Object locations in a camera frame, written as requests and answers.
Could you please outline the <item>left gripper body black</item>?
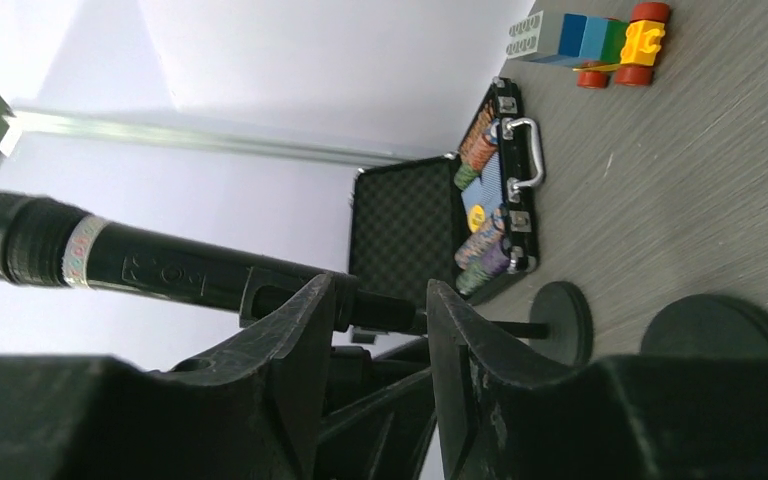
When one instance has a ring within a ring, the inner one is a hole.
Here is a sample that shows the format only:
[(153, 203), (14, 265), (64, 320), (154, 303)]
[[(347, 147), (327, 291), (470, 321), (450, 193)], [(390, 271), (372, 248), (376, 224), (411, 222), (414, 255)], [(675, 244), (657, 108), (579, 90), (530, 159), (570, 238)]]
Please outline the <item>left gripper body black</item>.
[(175, 479), (414, 479), (434, 428), (428, 348), (375, 360), (320, 327), (251, 327), (179, 363)]

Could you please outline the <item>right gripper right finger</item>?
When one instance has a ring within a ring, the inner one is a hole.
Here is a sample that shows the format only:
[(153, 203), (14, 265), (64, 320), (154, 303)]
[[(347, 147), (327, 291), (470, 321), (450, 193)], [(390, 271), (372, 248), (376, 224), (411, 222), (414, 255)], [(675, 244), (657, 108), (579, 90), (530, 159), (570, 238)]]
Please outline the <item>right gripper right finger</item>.
[(427, 289), (448, 479), (768, 479), (768, 339), (744, 355), (551, 360), (447, 284)]

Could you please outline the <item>black microphone stand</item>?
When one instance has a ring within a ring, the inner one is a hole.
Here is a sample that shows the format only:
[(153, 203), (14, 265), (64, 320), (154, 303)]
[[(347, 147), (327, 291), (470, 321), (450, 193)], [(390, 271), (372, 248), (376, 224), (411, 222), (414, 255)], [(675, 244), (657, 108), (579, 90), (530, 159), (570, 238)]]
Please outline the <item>black microphone stand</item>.
[[(272, 313), (303, 285), (294, 278), (255, 268), (243, 290), (240, 316), (259, 320)], [(362, 327), (380, 332), (424, 334), (425, 314), (409, 302), (360, 291), (351, 313), (335, 327)], [(662, 308), (649, 323), (640, 344), (648, 355), (768, 357), (768, 313), (740, 298), (697, 294)]]
[(541, 287), (533, 299), (528, 322), (493, 324), (557, 363), (581, 366), (592, 357), (594, 325), (589, 304), (571, 282), (556, 281)]

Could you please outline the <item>black front microphone stand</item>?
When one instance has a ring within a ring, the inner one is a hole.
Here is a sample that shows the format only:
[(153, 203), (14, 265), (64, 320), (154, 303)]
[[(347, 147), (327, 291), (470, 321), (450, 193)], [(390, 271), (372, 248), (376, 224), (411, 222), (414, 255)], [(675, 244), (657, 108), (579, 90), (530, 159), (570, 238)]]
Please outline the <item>black front microphone stand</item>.
[(493, 324), (557, 363), (581, 366), (592, 357), (594, 325), (589, 304), (571, 282), (556, 281), (541, 287), (533, 299), (528, 322)]

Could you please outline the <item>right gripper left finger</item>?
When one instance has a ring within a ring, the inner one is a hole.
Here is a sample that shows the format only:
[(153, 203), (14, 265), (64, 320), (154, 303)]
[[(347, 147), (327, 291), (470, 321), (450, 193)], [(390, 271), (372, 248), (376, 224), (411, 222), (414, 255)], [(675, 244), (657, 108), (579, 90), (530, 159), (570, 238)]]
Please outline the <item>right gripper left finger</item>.
[(0, 479), (308, 479), (335, 280), (167, 372), (0, 356)]

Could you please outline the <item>black tall microphone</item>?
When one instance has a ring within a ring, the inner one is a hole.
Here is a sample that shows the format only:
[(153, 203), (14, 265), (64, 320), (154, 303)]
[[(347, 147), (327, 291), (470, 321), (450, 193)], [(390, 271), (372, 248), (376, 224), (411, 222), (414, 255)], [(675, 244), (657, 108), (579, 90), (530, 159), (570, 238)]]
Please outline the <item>black tall microphone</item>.
[(0, 191), (0, 281), (12, 285), (120, 291), (257, 320), (320, 272)]

